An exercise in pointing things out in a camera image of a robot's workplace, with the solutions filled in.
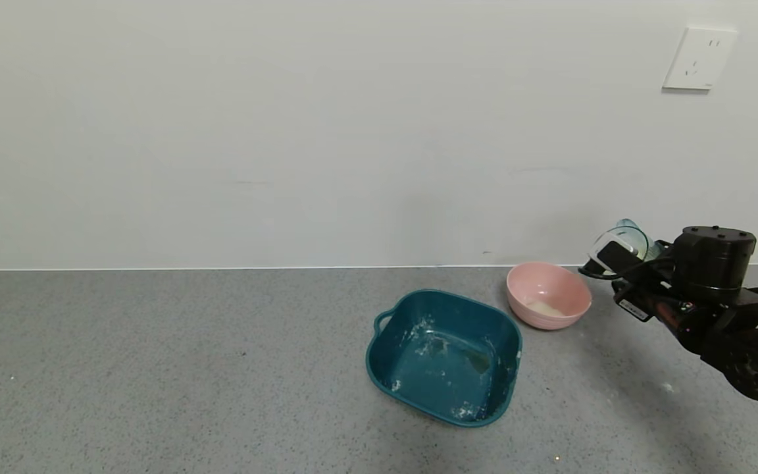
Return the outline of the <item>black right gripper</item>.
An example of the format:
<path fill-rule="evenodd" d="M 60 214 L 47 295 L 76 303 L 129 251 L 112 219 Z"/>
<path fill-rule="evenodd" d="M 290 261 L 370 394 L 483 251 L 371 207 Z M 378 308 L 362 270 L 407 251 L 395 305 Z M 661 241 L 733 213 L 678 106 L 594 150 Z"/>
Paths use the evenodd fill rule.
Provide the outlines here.
<path fill-rule="evenodd" d="M 590 259 L 578 268 L 581 276 L 595 281 L 610 282 L 614 301 L 641 322 L 656 319 L 673 334 L 688 334 L 686 304 L 670 283 L 656 277 L 615 277 L 617 274 Z"/>

